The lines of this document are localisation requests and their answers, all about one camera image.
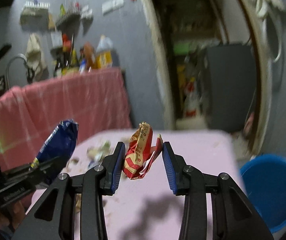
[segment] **towel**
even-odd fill
[[[131,128],[120,68],[14,86],[0,97],[0,167],[32,162],[61,120],[79,123],[77,143],[109,129]]]
[[[27,41],[25,57],[27,58],[27,65],[35,71],[35,80],[39,81],[47,65],[41,49],[40,37],[35,33],[32,33]]]

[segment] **crumpled wrapper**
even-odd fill
[[[152,127],[146,122],[140,123],[139,129],[132,135],[123,166],[123,172],[129,179],[142,179],[162,152],[161,135],[157,136],[156,146],[153,147],[152,136]]]
[[[30,166],[32,168],[37,168],[40,163],[46,162],[55,157],[64,157],[66,162],[68,162],[76,146],[78,128],[78,123],[73,119],[61,121],[43,143],[40,151]],[[46,183],[52,183],[57,176],[58,174],[55,173],[48,174]]]

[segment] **metal screw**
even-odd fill
[[[220,174],[220,177],[221,179],[228,179],[230,176],[227,173],[223,172]]]
[[[60,173],[59,174],[59,179],[66,179],[67,178],[67,173]]]
[[[191,165],[184,166],[184,171],[191,172],[192,170],[194,170],[194,168]]]
[[[102,165],[96,165],[95,167],[94,167],[94,170],[95,171],[102,171],[104,169],[104,167],[102,166]]]

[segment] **bottle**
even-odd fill
[[[84,58],[80,64],[80,74],[82,74],[86,70],[86,59]]]
[[[72,50],[71,67],[78,67],[77,54],[75,49]]]
[[[65,60],[64,66],[62,68],[62,76],[66,75],[67,70],[70,68],[70,62],[68,59]]]
[[[192,77],[187,84],[187,97],[184,101],[184,117],[193,117],[199,114],[199,101],[195,87],[195,78]]]
[[[81,63],[82,63],[82,61],[83,61],[83,59],[84,59],[85,57],[84,57],[84,47],[81,47],[80,48],[80,58],[79,58],[79,65],[81,66]]]
[[[86,59],[86,70],[90,71],[91,69],[96,69],[96,62],[95,62],[95,51],[94,47],[87,41],[84,43],[83,47],[84,51],[84,58]]]
[[[62,76],[62,62],[61,62],[61,58],[58,56],[56,59],[56,65],[55,65],[55,69],[54,69],[54,77],[61,77]]]
[[[197,70],[195,67],[196,63],[192,58],[192,54],[185,57],[184,63],[185,63],[184,72],[187,80],[190,80],[192,77],[196,77],[197,76]]]
[[[97,68],[119,66],[118,56],[114,50],[113,42],[104,35],[101,36],[96,49],[96,65]]]
[[[185,65],[177,65],[176,73],[178,75],[179,81],[179,93],[180,93],[180,105],[181,110],[184,109],[184,89],[186,87],[186,77],[185,77]]]

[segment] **blue bucket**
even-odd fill
[[[286,227],[286,158],[264,154],[241,168],[249,200],[271,233]]]

